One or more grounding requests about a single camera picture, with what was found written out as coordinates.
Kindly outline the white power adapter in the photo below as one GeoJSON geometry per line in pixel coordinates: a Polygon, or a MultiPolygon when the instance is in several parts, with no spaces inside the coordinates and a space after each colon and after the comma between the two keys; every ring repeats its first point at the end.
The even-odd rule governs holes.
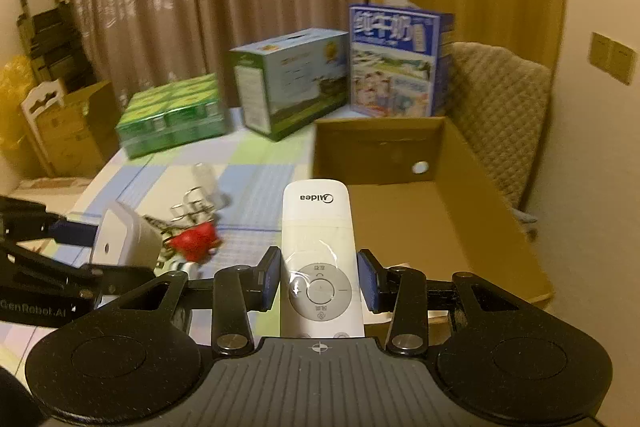
{"type": "Polygon", "coordinates": [[[111,202],[96,231],[90,263],[154,269],[163,239],[143,217],[121,202],[111,202]]]}

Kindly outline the red pig figurine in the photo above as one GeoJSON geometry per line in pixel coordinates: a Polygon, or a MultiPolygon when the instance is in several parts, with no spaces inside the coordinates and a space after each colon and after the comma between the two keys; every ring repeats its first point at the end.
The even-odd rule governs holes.
{"type": "Polygon", "coordinates": [[[222,243],[215,225],[203,222],[168,239],[167,245],[187,262],[203,263],[222,243]]]}

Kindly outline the white remote control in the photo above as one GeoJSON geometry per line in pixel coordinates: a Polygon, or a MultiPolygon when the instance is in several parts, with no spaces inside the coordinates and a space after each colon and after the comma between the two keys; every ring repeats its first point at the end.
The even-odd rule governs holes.
{"type": "Polygon", "coordinates": [[[330,179],[294,181],[283,192],[280,334],[364,335],[352,207],[330,179]]]}

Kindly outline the translucent plastic cup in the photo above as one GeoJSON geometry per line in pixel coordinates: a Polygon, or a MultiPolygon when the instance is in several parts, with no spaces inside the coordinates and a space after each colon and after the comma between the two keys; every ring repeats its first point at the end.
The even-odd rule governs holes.
{"type": "Polygon", "coordinates": [[[199,162],[192,167],[192,173],[196,186],[209,204],[212,204],[218,210],[228,205],[228,198],[222,193],[216,172],[211,165],[199,162]]]}

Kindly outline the green white small jar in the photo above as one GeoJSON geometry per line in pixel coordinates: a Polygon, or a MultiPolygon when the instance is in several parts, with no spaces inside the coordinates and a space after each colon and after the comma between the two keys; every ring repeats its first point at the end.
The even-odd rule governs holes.
{"type": "Polygon", "coordinates": [[[198,272],[200,272],[200,265],[198,262],[177,258],[168,263],[168,270],[186,273],[190,280],[196,280],[198,278],[198,272]]]}

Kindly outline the open brown cardboard box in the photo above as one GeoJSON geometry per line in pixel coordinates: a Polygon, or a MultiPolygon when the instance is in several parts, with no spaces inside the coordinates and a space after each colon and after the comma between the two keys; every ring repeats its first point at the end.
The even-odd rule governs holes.
{"type": "Polygon", "coordinates": [[[554,290],[511,206],[447,118],[323,119],[311,174],[344,183],[355,242],[431,280],[472,272],[545,307],[554,290]]]}

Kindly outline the checkered tablecloth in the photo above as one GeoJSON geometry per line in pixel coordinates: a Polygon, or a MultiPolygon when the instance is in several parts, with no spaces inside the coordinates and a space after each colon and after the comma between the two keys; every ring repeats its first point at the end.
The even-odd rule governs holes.
{"type": "Polygon", "coordinates": [[[192,168],[214,170],[220,191],[229,199],[220,210],[221,246],[201,267],[201,277],[228,265],[247,265],[281,237],[282,192],[288,182],[309,174],[314,129],[306,127],[280,142],[272,142],[243,127],[232,113],[232,129],[203,140],[130,160],[117,153],[96,177],[73,196],[21,191],[24,199],[40,200],[70,219],[99,223],[106,206],[119,200],[140,215],[169,220],[177,205],[196,187],[192,168]]]}

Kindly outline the grey blanket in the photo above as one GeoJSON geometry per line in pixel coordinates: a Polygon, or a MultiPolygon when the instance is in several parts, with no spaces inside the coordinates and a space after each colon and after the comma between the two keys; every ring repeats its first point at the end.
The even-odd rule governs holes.
{"type": "Polygon", "coordinates": [[[528,239],[533,242],[538,235],[538,218],[522,210],[512,208],[512,215],[526,234],[528,239]]]}

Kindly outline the white cardboard cutout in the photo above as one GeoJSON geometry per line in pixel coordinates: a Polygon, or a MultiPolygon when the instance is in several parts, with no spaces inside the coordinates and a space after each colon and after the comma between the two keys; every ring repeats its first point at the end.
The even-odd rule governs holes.
{"type": "Polygon", "coordinates": [[[37,118],[48,108],[65,105],[65,90],[60,80],[43,81],[28,92],[21,108],[36,141],[42,144],[37,118]]]}

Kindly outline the green drink carton pack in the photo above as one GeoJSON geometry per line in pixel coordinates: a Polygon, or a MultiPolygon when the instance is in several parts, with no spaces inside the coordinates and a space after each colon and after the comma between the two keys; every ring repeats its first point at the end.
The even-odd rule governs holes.
{"type": "Polygon", "coordinates": [[[116,126],[129,158],[227,132],[217,77],[208,74],[136,93],[116,126]]]}

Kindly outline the yellow plastic bag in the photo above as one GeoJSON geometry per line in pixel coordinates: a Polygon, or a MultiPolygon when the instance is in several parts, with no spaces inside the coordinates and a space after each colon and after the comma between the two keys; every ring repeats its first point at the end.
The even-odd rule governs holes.
{"type": "Polygon", "coordinates": [[[36,80],[32,65],[25,55],[11,58],[1,67],[0,74],[0,144],[2,150],[17,150],[24,130],[20,121],[22,102],[36,80]]]}

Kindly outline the black folding hand cart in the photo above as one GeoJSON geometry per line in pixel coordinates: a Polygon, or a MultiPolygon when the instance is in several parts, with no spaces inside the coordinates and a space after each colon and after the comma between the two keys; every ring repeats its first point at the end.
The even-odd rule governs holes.
{"type": "Polygon", "coordinates": [[[36,83],[60,80],[65,93],[95,84],[70,4],[53,0],[53,9],[32,14],[28,0],[20,2],[16,26],[36,83]]]}

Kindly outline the green white milk carton box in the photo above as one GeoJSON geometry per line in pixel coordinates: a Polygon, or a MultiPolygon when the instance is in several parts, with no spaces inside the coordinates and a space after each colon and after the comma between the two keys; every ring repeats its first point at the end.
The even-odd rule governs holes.
{"type": "Polygon", "coordinates": [[[279,141],[348,102],[348,33],[307,28],[231,50],[244,126],[279,141]]]}

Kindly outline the quilted beige chair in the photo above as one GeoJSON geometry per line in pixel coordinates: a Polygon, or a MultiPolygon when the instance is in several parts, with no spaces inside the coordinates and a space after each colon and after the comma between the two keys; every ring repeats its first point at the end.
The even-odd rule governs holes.
{"type": "Polygon", "coordinates": [[[534,167],[551,83],[548,67],[501,46],[452,45],[446,114],[514,208],[534,167]]]}

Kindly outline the blue milk carton box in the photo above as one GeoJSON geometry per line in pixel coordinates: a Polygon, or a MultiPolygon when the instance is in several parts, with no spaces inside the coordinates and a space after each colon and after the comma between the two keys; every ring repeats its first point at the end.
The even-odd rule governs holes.
{"type": "Polygon", "coordinates": [[[374,117],[444,110],[454,14],[380,4],[349,7],[350,104],[374,117]]]}

